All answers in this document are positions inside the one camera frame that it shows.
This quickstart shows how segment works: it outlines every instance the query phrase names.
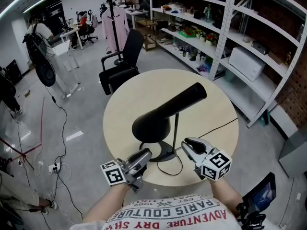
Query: black suitcase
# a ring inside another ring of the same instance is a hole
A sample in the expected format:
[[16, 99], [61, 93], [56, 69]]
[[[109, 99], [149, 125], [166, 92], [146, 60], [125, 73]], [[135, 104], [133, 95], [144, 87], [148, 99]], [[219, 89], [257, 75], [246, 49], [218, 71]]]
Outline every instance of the black suitcase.
[[21, 72], [17, 66], [16, 60], [13, 60], [7, 67], [7, 74], [12, 82], [12, 84], [17, 84], [21, 79], [23, 79]]

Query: white box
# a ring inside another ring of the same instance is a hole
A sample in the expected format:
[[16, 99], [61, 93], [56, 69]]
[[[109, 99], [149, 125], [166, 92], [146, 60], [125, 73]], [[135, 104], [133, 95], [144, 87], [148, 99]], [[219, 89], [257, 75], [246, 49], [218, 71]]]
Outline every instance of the white box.
[[243, 47], [233, 49], [228, 61], [251, 82], [255, 81], [262, 73], [265, 62]]

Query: person in red shirt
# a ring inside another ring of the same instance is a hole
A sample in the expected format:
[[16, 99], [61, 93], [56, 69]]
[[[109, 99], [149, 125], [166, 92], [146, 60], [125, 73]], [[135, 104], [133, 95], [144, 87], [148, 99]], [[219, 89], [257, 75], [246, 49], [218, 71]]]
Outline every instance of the person in red shirt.
[[[79, 36], [84, 36], [86, 35], [86, 31], [87, 31], [87, 24], [86, 24], [87, 12], [82, 11], [79, 13], [79, 16], [81, 17], [81, 20], [80, 20], [80, 24], [78, 25], [79, 27], [78, 33], [79, 33]], [[77, 39], [78, 39], [77, 34], [74, 33], [71, 38], [71, 47], [73, 50], [77, 48]]]

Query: wooden tabletop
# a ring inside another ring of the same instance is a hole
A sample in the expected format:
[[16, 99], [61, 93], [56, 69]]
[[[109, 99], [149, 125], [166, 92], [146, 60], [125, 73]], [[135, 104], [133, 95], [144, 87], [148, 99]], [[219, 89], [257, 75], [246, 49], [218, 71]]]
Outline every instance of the wooden tabletop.
[[[186, 137], [200, 137], [237, 118], [235, 109], [214, 83], [196, 73], [178, 69], [152, 70], [136, 77], [120, 86], [110, 98], [104, 113], [103, 130], [106, 144], [115, 158], [126, 159], [139, 149], [138, 141], [132, 133], [134, 120], [148, 111], [167, 102], [186, 88], [201, 83], [207, 98], [180, 112], [176, 148]], [[171, 131], [164, 139], [172, 145], [175, 116], [171, 117]], [[238, 120], [217, 129], [203, 138], [213, 146], [232, 155], [239, 135]], [[153, 149], [153, 157], [160, 151]], [[182, 149], [177, 151], [182, 160], [183, 170], [177, 176], [162, 173], [156, 162], [149, 162], [143, 180], [164, 186], [184, 186], [200, 182], [196, 175], [194, 163], [188, 159]], [[159, 167], [176, 174], [181, 169], [177, 158], [160, 162]]]

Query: hanging garment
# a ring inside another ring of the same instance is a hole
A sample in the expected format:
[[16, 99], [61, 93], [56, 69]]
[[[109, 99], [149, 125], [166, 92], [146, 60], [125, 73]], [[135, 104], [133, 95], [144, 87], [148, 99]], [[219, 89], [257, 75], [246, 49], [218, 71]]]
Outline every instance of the hanging garment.
[[[129, 32], [127, 15], [125, 10], [119, 7], [113, 7], [113, 11], [114, 11], [114, 21], [116, 26], [118, 46], [119, 50], [122, 51], [127, 40], [127, 34]], [[115, 53], [116, 44], [115, 44], [110, 9], [107, 9], [107, 11], [102, 14], [101, 22], [102, 22], [103, 37], [107, 38], [108, 46], [110, 47], [112, 53]]]

